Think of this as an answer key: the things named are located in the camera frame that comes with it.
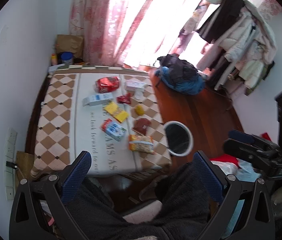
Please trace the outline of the blue white milk box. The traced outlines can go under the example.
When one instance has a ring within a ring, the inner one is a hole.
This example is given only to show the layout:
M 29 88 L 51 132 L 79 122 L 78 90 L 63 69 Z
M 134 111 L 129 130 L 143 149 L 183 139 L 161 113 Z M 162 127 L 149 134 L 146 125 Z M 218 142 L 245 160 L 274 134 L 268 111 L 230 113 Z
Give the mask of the blue white milk box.
M 126 129 L 112 119 L 105 120 L 101 130 L 116 141 L 121 141 L 126 134 Z

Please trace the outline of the orange noodle snack bag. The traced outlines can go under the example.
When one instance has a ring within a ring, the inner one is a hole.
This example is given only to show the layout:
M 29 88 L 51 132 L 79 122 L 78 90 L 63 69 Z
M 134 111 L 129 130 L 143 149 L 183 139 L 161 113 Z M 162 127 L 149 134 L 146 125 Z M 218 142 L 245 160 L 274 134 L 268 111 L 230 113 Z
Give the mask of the orange noodle snack bag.
M 154 154 L 154 145 L 152 137 L 144 135 L 129 135 L 129 149 L 133 152 L 144 152 Z

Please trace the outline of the yellow snack box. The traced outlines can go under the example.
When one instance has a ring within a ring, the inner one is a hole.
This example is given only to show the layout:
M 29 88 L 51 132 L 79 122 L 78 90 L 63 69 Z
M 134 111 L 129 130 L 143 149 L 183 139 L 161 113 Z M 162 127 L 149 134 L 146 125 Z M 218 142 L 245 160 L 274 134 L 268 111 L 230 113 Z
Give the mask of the yellow snack box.
M 129 116 L 129 114 L 120 108 L 115 102 L 107 104 L 104 110 L 120 123 L 124 122 Z

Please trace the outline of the white blue milk carton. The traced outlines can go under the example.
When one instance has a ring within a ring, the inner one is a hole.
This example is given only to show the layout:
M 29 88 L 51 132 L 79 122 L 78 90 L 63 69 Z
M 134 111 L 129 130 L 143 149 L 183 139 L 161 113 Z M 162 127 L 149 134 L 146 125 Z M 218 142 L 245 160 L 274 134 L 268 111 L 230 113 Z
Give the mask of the white blue milk carton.
M 90 95 L 82 100 L 83 106 L 97 106 L 107 104 L 113 101 L 112 93 L 102 93 Z

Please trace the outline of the dark red foil packet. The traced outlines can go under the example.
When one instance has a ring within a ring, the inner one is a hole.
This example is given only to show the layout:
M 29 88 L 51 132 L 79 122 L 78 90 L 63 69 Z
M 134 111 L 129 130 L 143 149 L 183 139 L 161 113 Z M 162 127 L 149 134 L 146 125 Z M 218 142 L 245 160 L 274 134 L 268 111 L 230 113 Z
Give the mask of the dark red foil packet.
M 134 121 L 132 130 L 140 135 L 146 135 L 148 127 L 151 125 L 151 121 L 147 118 L 140 118 Z

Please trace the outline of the small red snack packet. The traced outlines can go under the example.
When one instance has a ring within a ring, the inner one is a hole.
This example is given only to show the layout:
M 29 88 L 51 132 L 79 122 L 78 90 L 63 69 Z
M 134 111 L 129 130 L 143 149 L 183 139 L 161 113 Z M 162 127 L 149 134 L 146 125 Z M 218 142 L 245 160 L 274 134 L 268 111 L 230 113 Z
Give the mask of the small red snack packet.
M 131 104 L 131 94 L 127 93 L 117 97 L 117 103 L 130 105 Z

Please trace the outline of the yellow fruit peel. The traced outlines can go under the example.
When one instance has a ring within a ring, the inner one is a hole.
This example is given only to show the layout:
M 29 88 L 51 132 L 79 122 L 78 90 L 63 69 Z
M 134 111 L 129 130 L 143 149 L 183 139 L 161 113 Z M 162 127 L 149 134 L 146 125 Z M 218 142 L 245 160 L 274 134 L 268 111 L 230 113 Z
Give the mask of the yellow fruit peel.
M 141 104 L 138 104 L 136 107 L 134 107 L 134 111 L 138 116 L 144 115 L 145 111 Z

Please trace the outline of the clear plastic lid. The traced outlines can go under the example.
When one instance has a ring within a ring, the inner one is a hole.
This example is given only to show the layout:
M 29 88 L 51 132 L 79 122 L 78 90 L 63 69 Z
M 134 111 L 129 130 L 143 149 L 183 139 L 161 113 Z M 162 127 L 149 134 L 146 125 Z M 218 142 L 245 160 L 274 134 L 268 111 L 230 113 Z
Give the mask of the clear plastic lid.
M 137 101 L 141 101 L 143 99 L 143 91 L 137 90 L 134 92 L 134 99 Z

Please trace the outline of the white round trash bin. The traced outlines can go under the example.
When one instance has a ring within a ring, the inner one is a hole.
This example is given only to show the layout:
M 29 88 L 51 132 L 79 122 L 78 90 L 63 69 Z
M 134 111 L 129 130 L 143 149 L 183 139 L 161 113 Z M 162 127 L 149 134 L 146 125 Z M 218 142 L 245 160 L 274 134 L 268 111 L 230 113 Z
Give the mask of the white round trash bin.
M 189 155 L 194 146 L 190 129 L 179 121 L 169 121 L 164 124 L 169 153 L 176 157 Z

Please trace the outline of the red cloth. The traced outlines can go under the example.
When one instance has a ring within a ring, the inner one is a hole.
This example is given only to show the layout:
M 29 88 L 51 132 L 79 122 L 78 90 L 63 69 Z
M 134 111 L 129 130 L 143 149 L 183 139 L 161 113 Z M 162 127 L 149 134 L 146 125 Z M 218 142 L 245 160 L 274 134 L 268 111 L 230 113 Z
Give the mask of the red cloth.
M 224 162 L 224 163 L 232 163 L 234 164 L 237 168 L 239 168 L 239 162 L 238 159 L 234 156 L 228 155 L 228 154 L 223 154 L 215 158 L 210 158 L 210 161 L 219 161 L 219 162 Z

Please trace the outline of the red soda can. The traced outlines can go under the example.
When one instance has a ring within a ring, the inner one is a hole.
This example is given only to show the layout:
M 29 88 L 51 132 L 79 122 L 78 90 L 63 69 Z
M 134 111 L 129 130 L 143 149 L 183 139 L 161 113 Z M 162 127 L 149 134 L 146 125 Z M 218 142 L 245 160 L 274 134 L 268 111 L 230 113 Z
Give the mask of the red soda can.
M 110 93 L 120 87 L 120 79 L 117 76 L 102 77 L 95 82 L 99 93 Z

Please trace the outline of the white pink tissue box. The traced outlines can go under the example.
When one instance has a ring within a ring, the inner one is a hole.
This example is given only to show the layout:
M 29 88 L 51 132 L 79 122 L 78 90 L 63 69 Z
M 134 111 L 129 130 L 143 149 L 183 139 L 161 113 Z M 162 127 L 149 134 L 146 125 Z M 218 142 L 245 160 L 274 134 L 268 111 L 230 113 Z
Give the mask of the white pink tissue box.
M 139 82 L 139 81 L 133 81 L 133 80 L 126 80 L 125 82 L 125 89 L 127 91 L 141 91 L 143 92 L 145 88 L 147 87 L 147 83 L 145 82 Z

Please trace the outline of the blue and black jacket pile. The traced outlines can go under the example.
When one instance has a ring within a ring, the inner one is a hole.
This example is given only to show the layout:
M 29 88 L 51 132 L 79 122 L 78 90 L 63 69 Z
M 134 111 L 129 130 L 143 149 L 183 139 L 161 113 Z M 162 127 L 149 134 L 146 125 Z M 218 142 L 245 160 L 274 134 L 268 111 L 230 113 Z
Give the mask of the blue and black jacket pile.
M 159 78 L 155 87 L 164 83 L 170 89 L 185 95 L 197 95 L 205 88 L 205 82 L 193 64 L 179 58 L 177 54 L 167 54 L 157 58 L 159 68 L 155 76 Z

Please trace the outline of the blue lidded jar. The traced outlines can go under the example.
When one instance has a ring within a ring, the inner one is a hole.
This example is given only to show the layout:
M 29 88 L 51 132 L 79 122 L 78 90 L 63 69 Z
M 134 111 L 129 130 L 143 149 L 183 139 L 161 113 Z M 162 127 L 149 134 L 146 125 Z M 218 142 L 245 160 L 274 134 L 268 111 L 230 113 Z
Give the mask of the blue lidded jar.
M 72 65 L 73 64 L 73 58 L 74 58 L 73 53 L 71 53 L 69 51 L 65 51 L 61 54 L 61 61 L 65 65 Z

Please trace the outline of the pink floral curtain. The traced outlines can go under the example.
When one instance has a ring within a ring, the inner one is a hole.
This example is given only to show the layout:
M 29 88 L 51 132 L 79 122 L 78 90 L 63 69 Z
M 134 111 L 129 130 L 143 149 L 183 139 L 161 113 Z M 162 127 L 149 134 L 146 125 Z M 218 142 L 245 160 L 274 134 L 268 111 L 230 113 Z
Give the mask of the pink floral curtain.
M 69 32 L 92 65 L 139 66 L 176 48 L 199 0 L 72 0 Z

